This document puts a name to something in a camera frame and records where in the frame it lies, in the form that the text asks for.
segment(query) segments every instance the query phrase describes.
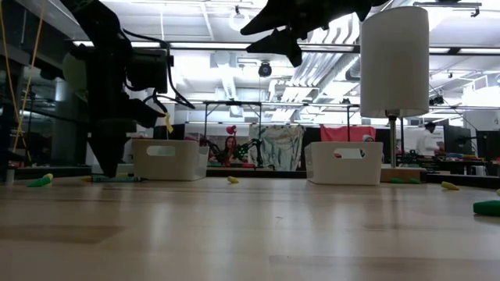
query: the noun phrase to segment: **camera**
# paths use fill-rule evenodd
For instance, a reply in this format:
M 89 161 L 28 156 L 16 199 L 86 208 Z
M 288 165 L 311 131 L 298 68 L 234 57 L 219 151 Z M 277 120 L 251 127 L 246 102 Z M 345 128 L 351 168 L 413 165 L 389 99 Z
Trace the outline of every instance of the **camera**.
M 266 78 L 271 76 L 271 73 L 273 73 L 271 65 L 268 62 L 262 62 L 259 67 L 259 76 Z

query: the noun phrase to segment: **wooden tabletop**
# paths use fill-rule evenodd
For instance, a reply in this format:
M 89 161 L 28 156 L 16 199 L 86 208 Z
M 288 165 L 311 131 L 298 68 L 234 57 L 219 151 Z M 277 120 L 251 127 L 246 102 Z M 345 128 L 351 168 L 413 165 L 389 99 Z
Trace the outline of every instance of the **wooden tabletop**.
M 0 187 L 2 280 L 500 280 L 493 190 L 239 180 Z

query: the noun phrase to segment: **wooden table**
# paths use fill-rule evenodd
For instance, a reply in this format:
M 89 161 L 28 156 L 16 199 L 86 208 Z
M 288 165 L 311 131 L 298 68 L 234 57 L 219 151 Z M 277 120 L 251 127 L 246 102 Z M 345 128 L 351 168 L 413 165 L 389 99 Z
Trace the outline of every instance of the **wooden table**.
M 305 180 L 0 187 L 2 280 L 499 280 L 493 190 Z

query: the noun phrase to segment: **ceiling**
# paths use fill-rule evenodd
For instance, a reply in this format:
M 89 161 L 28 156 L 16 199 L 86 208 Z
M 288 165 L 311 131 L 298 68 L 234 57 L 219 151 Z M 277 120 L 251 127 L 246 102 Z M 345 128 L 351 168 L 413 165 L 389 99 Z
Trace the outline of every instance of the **ceiling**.
M 31 12 L 40 14 L 43 1 L 17 1 Z M 61 2 L 48 1 L 46 22 L 71 39 L 86 40 L 86 35 Z M 266 0 L 101 0 L 101 2 L 118 15 L 123 28 L 166 41 L 250 42 L 265 36 L 265 34 L 241 36 L 238 28 L 241 28 L 248 19 L 236 15 L 235 6 L 239 5 L 241 14 L 252 17 L 266 4 Z M 386 9 L 399 5 L 412 5 L 413 2 L 394 0 Z M 431 46 L 491 47 L 500 44 L 498 28 L 500 1 L 469 0 L 468 2 L 483 4 L 479 16 L 472 18 L 470 9 L 429 10 L 430 21 L 435 26 L 430 32 Z M 380 9 L 381 7 L 374 8 L 372 13 Z M 309 33 L 308 42 L 352 44 L 358 34 L 359 22 L 357 17 L 352 16 L 343 18 L 341 23 L 338 21 L 331 23 L 330 31 L 316 30 Z M 231 58 L 244 63 L 235 63 L 232 65 L 233 68 L 227 71 L 216 66 L 213 52 L 210 51 L 175 51 L 174 54 L 175 83 L 178 90 L 191 99 L 215 97 L 216 89 L 225 92 L 227 98 L 243 99 L 238 95 L 240 89 L 245 89 L 247 93 L 245 97 L 252 96 L 248 94 L 248 90 L 254 90 L 254 99 L 259 99 L 262 98 L 259 93 L 265 91 L 267 98 L 272 98 L 273 101 L 289 102 L 337 102 L 345 95 L 352 98 L 359 96 L 357 83 L 336 82 L 338 77 L 342 77 L 341 72 L 346 66 L 355 64 L 357 58 L 352 55 L 304 54 L 304 63 L 294 69 L 283 56 L 232 52 Z M 259 77 L 257 71 L 260 61 L 270 62 L 273 67 L 271 77 Z M 430 85 L 442 89 L 441 93 L 445 96 L 455 97 L 462 92 L 465 85 L 470 84 L 472 79 L 496 72 L 500 73 L 500 57 L 430 57 Z M 270 86 L 275 87 L 276 92 L 270 91 Z M 307 88 L 291 93 L 285 90 L 287 86 Z

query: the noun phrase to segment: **yellow rope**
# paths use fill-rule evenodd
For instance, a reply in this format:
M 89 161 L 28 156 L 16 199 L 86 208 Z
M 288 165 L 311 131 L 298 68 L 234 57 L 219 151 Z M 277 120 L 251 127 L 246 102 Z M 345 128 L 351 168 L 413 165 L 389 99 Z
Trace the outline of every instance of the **yellow rope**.
M 16 121 L 19 124 L 19 123 L 22 123 L 23 120 L 20 118 L 19 111 L 17 111 L 16 95 L 14 94 L 13 79 L 12 79 L 12 76 L 10 73 L 9 50 L 7 49 L 7 37 L 6 37 L 6 32 L 5 32 L 5 24 L 3 21 L 2 1 L 0 1 L 0 25 L 2 26 L 3 49 L 5 52 L 5 65 L 7 67 L 7 77 L 9 79 L 10 95 L 12 97 L 12 104 L 14 106 L 14 112 L 16 113 Z M 24 148 L 26 149 L 26 152 L 28 154 L 28 158 L 30 159 L 30 162 L 31 162 L 31 154 L 28 151 L 28 146 L 26 145 L 26 141 L 24 140 L 23 132 L 21 132 L 21 138 L 23 140 Z
M 33 58 L 31 59 L 31 67 L 30 67 L 30 69 L 34 68 L 34 62 L 35 62 L 35 59 L 37 58 L 38 44 L 40 43 L 41 26 L 43 25 L 43 22 L 44 22 L 44 13 L 45 13 L 45 6 L 46 5 L 47 5 L 47 0 L 44 0 L 44 3 L 41 6 L 40 23 L 38 24 L 37 38 L 36 38 L 36 40 L 34 42 Z M 30 92 L 31 78 L 32 78 L 32 74 L 30 73 L 30 75 L 28 77 L 28 83 L 27 83 L 27 86 L 26 86 L 26 92 L 24 93 L 23 107 L 21 108 L 21 115 L 24 114 L 24 109 L 26 108 L 26 100 L 27 100 L 28 93 Z M 20 135 L 22 127 L 23 127 L 23 123 L 19 122 L 18 125 L 17 125 L 16 140 L 14 141 L 13 152 L 16 152 L 17 141 L 19 139 L 19 135 Z

